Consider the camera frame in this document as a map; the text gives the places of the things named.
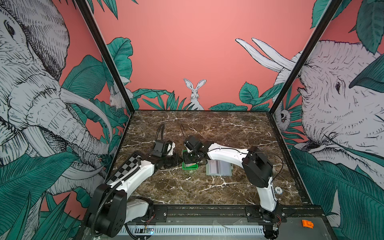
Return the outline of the green plastic card tray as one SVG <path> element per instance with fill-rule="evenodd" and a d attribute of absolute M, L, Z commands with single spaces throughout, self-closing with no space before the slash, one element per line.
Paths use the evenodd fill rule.
<path fill-rule="evenodd" d="M 183 150 L 182 151 L 182 159 L 183 159 L 183 162 L 182 162 L 182 169 L 184 171 L 195 171 L 198 169 L 198 164 L 196 163 L 192 163 L 192 164 L 187 164 L 185 162 L 185 160 L 187 159 L 186 155 L 188 154 L 188 151 L 187 150 Z"/>

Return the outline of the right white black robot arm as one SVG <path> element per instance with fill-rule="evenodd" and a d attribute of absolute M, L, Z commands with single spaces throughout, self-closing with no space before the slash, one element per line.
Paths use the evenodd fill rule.
<path fill-rule="evenodd" d="M 185 163 L 197 163 L 202 160 L 222 161 L 241 167 L 248 181 L 257 188 L 261 208 L 271 213 L 276 209 L 273 165 L 258 147 L 237 149 L 211 141 L 202 142 L 194 136 L 189 136 L 184 145 L 187 148 L 183 153 Z"/>

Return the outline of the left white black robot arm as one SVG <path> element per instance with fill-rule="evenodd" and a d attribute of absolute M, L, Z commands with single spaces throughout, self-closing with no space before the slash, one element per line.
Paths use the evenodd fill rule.
<path fill-rule="evenodd" d="M 134 151 L 107 183 L 96 188 L 84 218 L 90 238 L 101 235 L 113 238 L 131 220 L 152 219 L 153 201 L 140 197 L 129 202 L 128 198 L 157 170 L 181 163 L 174 148 L 172 141 L 158 140 L 148 154 Z"/>

